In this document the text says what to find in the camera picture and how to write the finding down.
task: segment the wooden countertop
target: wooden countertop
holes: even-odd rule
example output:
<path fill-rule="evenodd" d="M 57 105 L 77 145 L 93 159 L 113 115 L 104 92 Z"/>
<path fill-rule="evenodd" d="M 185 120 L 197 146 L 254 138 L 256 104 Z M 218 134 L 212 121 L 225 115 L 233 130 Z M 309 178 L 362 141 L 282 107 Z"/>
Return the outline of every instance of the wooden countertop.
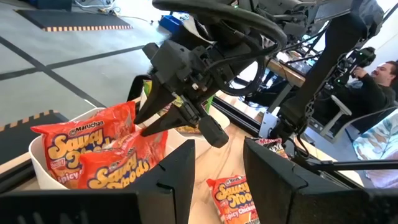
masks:
<path fill-rule="evenodd" d="M 275 59 L 271 59 L 271 61 L 268 63 L 267 68 L 274 72 L 276 75 L 288 80 L 290 83 L 292 83 L 295 86 L 301 87 L 304 82 L 305 78 L 295 71 L 291 70 L 290 68 L 282 65 Z"/>

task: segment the floor mat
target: floor mat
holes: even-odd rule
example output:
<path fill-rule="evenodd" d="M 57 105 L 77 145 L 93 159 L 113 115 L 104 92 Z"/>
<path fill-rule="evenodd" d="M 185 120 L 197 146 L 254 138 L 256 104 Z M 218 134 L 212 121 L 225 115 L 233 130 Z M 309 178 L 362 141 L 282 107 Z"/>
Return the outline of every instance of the floor mat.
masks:
<path fill-rule="evenodd" d="M 30 127 L 42 124 L 53 124 L 68 121 L 57 111 L 49 110 L 36 114 L 17 122 L 0 126 L 0 165 L 27 153 L 30 142 L 39 134 L 30 130 Z"/>
<path fill-rule="evenodd" d="M 132 29 L 116 16 L 41 10 L 17 10 L 21 16 L 47 32 Z"/>

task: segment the gray floor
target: gray floor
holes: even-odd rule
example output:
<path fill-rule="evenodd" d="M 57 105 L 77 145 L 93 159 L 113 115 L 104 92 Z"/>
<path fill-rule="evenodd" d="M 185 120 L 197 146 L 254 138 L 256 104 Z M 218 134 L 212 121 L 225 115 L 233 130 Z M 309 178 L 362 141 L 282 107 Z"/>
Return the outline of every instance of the gray floor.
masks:
<path fill-rule="evenodd" d="M 123 18 L 134 27 L 131 30 L 44 32 L 15 9 L 19 7 L 0 3 L 0 21 L 6 21 L 0 22 L 0 36 L 44 65 L 160 42 L 169 34 L 157 25 L 132 18 Z M 3 45 L 0 55 L 0 77 L 34 67 Z M 54 71 L 100 103 L 111 106 L 126 100 L 134 77 L 146 73 L 149 67 L 149 60 L 137 50 Z M 0 93 L 0 126 L 45 110 L 58 110 L 71 119 L 92 108 L 42 72 L 0 81 Z"/>

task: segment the red noodle package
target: red noodle package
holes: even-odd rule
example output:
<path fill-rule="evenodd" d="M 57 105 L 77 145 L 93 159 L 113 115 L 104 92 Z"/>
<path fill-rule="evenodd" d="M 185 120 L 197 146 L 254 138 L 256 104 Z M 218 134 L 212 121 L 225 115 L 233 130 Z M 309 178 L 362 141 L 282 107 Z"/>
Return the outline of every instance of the red noodle package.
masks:
<path fill-rule="evenodd" d="M 85 121 L 70 121 L 31 127 L 43 134 L 50 175 L 69 189 L 78 187 L 80 156 L 99 151 L 113 140 L 135 131 L 136 104 L 122 103 L 96 113 Z"/>
<path fill-rule="evenodd" d="M 245 176 L 208 179 L 207 184 L 224 224 L 260 223 Z"/>
<path fill-rule="evenodd" d="M 155 167 L 165 154 L 167 131 L 124 136 L 102 151 L 80 156 L 79 189 L 122 189 Z"/>

